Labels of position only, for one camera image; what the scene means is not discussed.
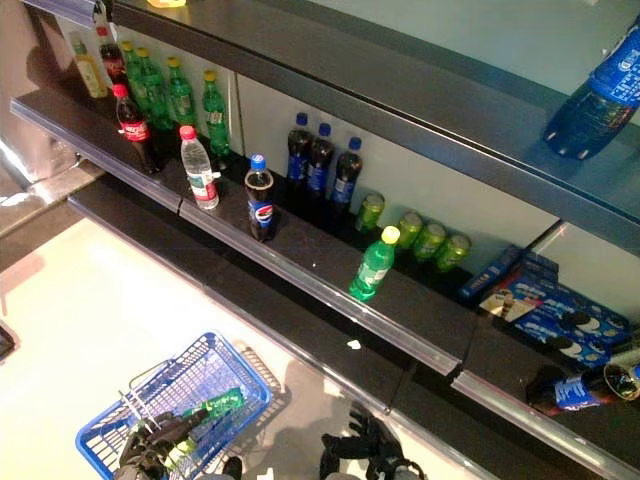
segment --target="soda can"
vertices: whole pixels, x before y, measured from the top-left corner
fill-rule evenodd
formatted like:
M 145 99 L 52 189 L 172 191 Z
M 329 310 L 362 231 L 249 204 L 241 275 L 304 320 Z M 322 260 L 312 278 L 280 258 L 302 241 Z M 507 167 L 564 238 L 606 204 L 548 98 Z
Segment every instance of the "soda can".
M 465 235 L 456 233 L 445 240 L 435 254 L 436 268 L 440 272 L 448 272 L 469 254 L 471 240 Z
M 447 238 L 447 231 L 442 225 L 430 222 L 425 225 L 413 244 L 413 256 L 419 263 L 431 258 Z
M 378 218 L 384 210 L 384 197 L 379 193 L 370 193 L 362 201 L 358 218 L 356 219 L 356 230 L 361 233 L 368 232 L 378 224 Z
M 422 218 L 413 210 L 405 213 L 398 222 L 400 230 L 400 238 L 398 239 L 398 248 L 406 250 L 411 247 L 415 241 L 420 229 L 422 228 Z

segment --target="red label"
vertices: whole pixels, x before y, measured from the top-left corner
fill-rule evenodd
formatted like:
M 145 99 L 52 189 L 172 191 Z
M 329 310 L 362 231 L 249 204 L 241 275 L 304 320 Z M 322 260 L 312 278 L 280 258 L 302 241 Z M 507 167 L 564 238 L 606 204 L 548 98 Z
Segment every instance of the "red label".
M 147 122 L 121 123 L 124 136 L 131 142 L 143 142 L 151 136 Z

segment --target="shopping basket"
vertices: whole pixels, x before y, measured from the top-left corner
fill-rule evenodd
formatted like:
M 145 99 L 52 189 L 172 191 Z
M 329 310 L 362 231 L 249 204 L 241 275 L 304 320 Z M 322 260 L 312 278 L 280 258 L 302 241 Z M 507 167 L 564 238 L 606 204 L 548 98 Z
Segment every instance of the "shopping basket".
M 111 480 L 129 429 L 141 418 L 182 412 L 239 387 L 245 403 L 220 421 L 198 426 L 191 437 L 198 445 L 183 458 L 170 479 L 193 479 L 271 401 L 262 378 L 220 335 L 205 333 L 180 356 L 167 360 L 122 394 L 76 436 L 76 447 L 102 478 Z

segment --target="blue label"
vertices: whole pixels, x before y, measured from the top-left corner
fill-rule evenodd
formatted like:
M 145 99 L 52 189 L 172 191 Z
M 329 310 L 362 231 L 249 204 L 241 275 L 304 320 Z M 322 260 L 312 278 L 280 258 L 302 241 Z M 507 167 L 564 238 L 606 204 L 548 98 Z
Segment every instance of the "blue label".
M 271 224 L 273 217 L 273 205 L 266 202 L 254 202 L 249 200 L 249 218 L 254 219 L 262 228 Z
M 289 169 L 287 178 L 290 180 L 303 180 L 307 170 L 307 158 L 289 155 Z
M 309 171 L 307 174 L 307 186 L 310 190 L 315 192 L 323 192 L 327 185 L 328 171 L 323 168 L 316 168 L 313 165 L 309 165 Z
M 333 193 L 331 194 L 331 200 L 335 203 L 350 203 L 351 196 L 356 184 L 353 182 L 345 182 L 336 178 L 336 183 L 333 186 Z
M 589 76 L 589 86 L 628 107 L 640 105 L 640 28 L 634 25 Z
M 556 405 L 563 410 L 580 410 L 600 405 L 582 383 L 582 377 L 561 380 L 555 384 Z

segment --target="red bottle cap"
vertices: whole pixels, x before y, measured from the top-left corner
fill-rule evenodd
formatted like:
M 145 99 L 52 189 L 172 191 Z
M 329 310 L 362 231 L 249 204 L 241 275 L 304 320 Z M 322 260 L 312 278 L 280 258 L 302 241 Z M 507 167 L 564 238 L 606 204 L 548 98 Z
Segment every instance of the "red bottle cap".
M 194 138 L 196 138 L 196 129 L 191 125 L 180 127 L 180 138 L 182 138 L 183 140 L 193 140 Z
M 129 92 L 127 92 L 126 85 L 122 85 L 121 83 L 116 83 L 113 86 L 113 94 L 116 98 L 123 98 L 129 96 Z

